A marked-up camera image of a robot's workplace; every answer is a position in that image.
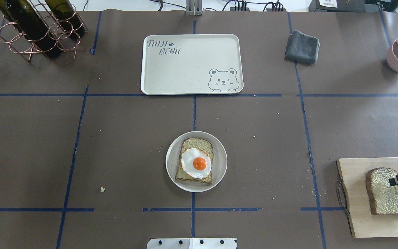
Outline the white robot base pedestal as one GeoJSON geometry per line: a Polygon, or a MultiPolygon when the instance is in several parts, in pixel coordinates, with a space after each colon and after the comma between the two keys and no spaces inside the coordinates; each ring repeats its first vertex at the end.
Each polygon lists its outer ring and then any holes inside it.
{"type": "Polygon", "coordinates": [[[147,249],[237,249],[236,238],[154,238],[147,249]]]}

